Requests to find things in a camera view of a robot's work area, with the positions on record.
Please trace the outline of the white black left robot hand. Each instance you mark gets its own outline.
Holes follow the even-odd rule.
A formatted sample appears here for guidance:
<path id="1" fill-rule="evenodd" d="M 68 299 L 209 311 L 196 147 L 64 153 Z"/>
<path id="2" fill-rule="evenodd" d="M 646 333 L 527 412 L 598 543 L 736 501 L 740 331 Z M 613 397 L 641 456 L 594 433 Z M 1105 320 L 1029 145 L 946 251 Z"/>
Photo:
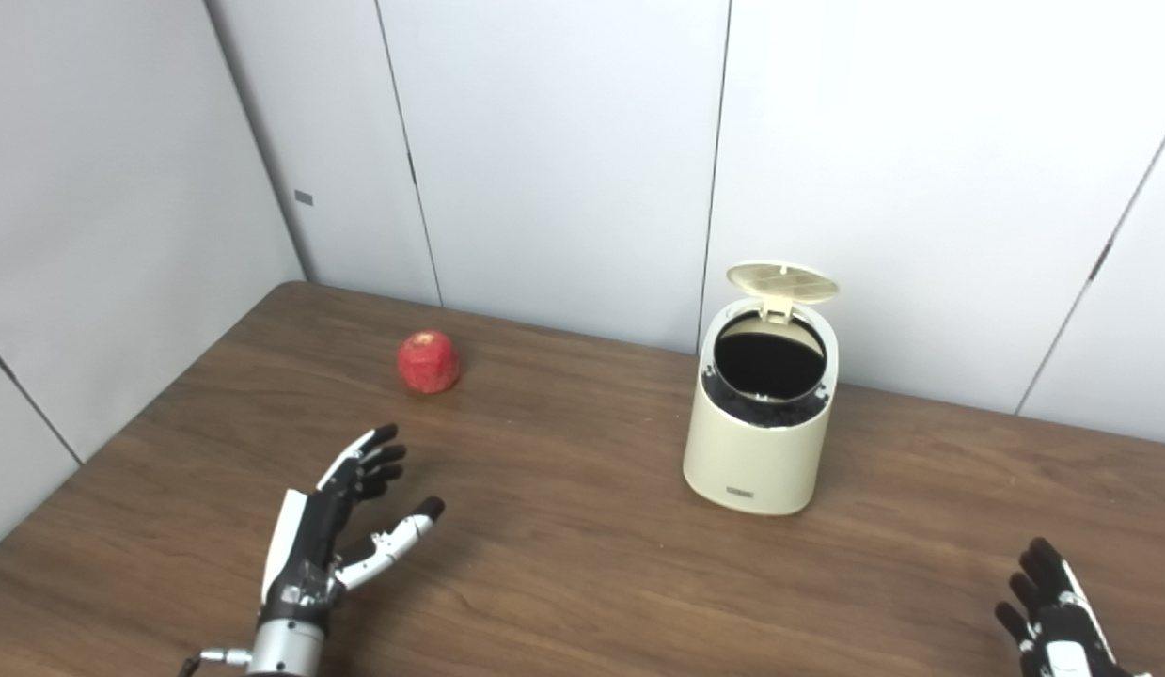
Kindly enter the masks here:
<path id="1" fill-rule="evenodd" d="M 405 445 L 394 423 L 350 443 L 315 489 L 285 492 L 264 557 L 257 625 L 302 622 L 329 629 L 329 618 L 351 590 L 370 581 L 409 553 L 445 510 L 443 498 L 424 498 L 388 530 L 337 546 L 358 505 L 384 496 L 401 478 Z"/>

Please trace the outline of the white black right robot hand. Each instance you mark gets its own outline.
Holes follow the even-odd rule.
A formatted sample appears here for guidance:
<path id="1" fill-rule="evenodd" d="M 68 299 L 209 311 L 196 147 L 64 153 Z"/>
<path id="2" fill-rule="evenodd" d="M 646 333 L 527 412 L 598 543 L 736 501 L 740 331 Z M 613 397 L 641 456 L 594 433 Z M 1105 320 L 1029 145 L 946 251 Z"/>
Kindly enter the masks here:
<path id="1" fill-rule="evenodd" d="M 1021 676 L 1145 676 L 1116 660 L 1069 560 L 1045 537 L 1030 540 L 994 616 L 1014 640 Z"/>

